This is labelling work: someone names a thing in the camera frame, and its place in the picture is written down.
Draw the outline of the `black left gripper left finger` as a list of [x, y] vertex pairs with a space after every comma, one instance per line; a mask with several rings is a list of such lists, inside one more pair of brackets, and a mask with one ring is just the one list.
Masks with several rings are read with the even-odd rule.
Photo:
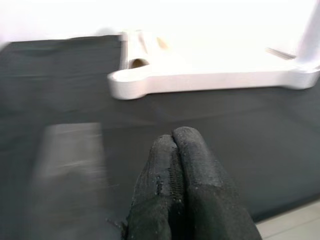
[[127, 217], [128, 240], [183, 240], [186, 210], [183, 170], [171, 135], [158, 137], [137, 178]]

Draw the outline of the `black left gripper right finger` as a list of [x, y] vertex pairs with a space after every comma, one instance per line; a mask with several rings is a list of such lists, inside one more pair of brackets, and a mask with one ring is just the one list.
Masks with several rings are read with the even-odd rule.
[[194, 240], [260, 240], [238, 191], [198, 130], [172, 132], [183, 168], [187, 212]]

